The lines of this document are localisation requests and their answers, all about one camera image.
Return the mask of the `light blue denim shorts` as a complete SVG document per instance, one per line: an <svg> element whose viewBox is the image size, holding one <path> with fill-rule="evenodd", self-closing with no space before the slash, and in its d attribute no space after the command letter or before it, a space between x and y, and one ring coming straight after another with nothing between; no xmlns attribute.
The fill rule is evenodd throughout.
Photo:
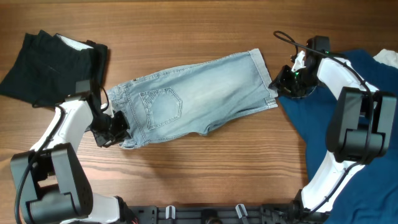
<svg viewBox="0 0 398 224"><path fill-rule="evenodd" d="M129 123L130 137L120 147L206 135L232 119L275 108L271 81L260 50L252 49L118 84L107 94Z"/></svg>

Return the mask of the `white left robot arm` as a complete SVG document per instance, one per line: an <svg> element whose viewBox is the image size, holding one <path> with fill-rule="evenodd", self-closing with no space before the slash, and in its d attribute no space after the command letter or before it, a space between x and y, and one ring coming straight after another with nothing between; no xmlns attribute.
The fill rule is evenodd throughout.
<svg viewBox="0 0 398 224"><path fill-rule="evenodd" d="M99 147L109 147L128 138L127 129L123 113L102 108L95 96L57 104L40 140L11 159L16 222L138 223L121 197L93 193L76 154L86 131Z"/></svg>

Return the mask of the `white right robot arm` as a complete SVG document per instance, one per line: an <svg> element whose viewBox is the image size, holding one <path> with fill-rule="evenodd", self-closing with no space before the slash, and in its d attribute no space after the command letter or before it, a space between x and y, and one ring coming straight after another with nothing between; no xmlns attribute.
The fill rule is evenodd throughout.
<svg viewBox="0 0 398 224"><path fill-rule="evenodd" d="M297 220L329 215L335 198L364 166L388 150L397 97L368 83L342 55L301 51L269 84L280 96L302 101L326 87L335 107L323 132L326 153L313 179L298 192L286 213Z"/></svg>

